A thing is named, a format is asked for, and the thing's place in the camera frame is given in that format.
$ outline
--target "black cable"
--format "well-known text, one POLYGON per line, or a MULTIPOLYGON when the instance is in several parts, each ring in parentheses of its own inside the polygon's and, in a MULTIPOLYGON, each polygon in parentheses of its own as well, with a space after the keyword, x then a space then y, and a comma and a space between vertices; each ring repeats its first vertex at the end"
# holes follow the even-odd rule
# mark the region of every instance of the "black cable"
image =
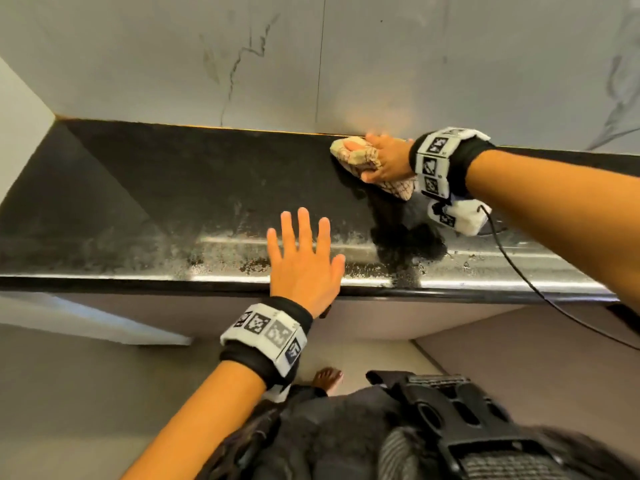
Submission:
POLYGON ((551 305, 553 308, 555 308, 558 312, 562 313, 565 317, 573 320, 574 322, 578 323, 578 325, 581 325, 585 328, 588 328, 589 330, 592 330, 600 335, 602 335, 603 337, 606 337, 608 339, 612 339, 614 342, 617 342, 619 344, 622 344, 624 346, 629 347, 630 349, 633 350, 638 350, 640 351, 640 347, 635 346, 633 344, 630 344, 629 342, 626 342, 622 339, 619 339, 613 335, 611 335, 610 333, 601 330, 597 327, 594 327, 593 325, 590 325, 586 322, 583 322, 582 320, 580 320, 580 318, 576 318, 574 317, 571 313, 569 312, 565 312, 562 308, 560 308, 559 306, 557 306, 553 301, 551 301, 549 298, 547 298, 546 296, 544 296, 542 293, 540 293, 540 290, 538 290, 538 288, 536 288, 535 286, 533 286, 533 283, 530 282, 527 277, 522 273, 521 270, 518 269, 518 267, 513 263, 513 261, 511 260, 511 258, 509 257, 509 255, 507 254, 507 252, 504 250, 504 248, 502 247, 502 244, 500 243, 500 239, 498 239, 498 234, 495 231, 495 226, 493 225, 493 220, 491 218, 491 215, 489 212, 487 212, 487 209, 484 208, 484 205, 480 206, 480 209, 483 210, 483 212, 485 213, 485 215, 487 216, 487 218, 489 219, 489 225, 491 226, 491 234, 493 235, 493 238, 495 240, 495 243, 498 245, 498 248, 500 249, 500 252, 502 252, 502 255, 504 256, 505 259, 507 259, 507 262, 511 265, 511 267, 513 268, 513 270, 519 275, 519 277, 521 277, 523 279, 523 281, 529 285, 529 288, 531 288, 535 294, 537 294, 540 298, 542 298, 544 301, 546 301, 549 305, 551 305))

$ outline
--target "plastic buckle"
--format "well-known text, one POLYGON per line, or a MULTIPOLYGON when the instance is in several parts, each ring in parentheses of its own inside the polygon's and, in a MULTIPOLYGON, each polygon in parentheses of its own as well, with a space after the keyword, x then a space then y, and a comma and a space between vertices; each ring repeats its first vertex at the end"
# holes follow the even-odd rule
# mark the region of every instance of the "plastic buckle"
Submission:
POLYGON ((556 459, 511 420, 507 412, 471 382, 438 389, 412 382, 398 384, 422 432, 432 434, 449 473, 466 480, 460 462, 469 453, 513 450, 556 459))

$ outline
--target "wet surface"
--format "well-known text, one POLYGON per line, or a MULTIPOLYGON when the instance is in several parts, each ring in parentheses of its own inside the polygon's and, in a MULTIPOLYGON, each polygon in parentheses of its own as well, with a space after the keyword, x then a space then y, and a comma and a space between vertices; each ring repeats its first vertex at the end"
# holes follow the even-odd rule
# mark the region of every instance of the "wet surface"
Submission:
MULTIPOLYGON (((0 205, 0 287, 265 292, 266 231, 304 206, 314 227, 331 220, 344 294, 535 299, 491 236, 456 235, 428 219, 420 195, 402 202, 361 183, 331 157, 334 138, 59 121, 0 205)), ((625 173, 640 162, 587 158, 625 173)), ((612 299, 521 234, 500 237, 540 288, 612 299)))

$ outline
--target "bare foot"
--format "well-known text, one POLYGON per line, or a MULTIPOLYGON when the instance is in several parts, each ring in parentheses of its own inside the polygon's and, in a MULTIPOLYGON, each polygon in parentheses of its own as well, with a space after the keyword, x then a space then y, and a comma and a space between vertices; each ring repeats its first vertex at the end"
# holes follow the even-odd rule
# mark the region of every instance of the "bare foot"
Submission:
POLYGON ((325 367, 316 372, 316 377, 311 382, 311 386, 320 387, 326 392, 326 395, 332 395, 340 382, 342 382, 342 371, 333 367, 325 367))

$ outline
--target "hand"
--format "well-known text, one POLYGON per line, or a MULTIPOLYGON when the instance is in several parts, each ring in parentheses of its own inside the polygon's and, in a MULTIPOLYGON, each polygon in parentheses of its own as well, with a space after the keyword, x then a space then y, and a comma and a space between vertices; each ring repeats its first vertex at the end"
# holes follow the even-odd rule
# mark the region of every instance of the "hand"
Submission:
POLYGON ((276 229, 267 231, 267 249, 271 260, 271 296, 289 298, 304 306, 313 318, 317 318, 338 296, 340 280, 344 274, 344 256, 338 254, 332 261, 329 260, 331 225, 326 217, 320 219, 318 224, 316 252, 313 250, 307 209, 298 209, 299 248, 296 247, 291 213, 283 212, 280 222, 284 258, 278 247, 276 229))
MULTIPOLYGON (((412 139, 405 141, 388 134, 376 136, 372 133, 367 133, 365 139, 378 149, 378 160, 381 166, 375 171, 363 171, 360 176, 363 182, 368 184, 395 182, 415 175, 413 168, 409 165, 409 150, 413 144, 412 139)), ((352 141, 347 141, 344 146, 349 151, 363 148, 362 145, 352 141)))

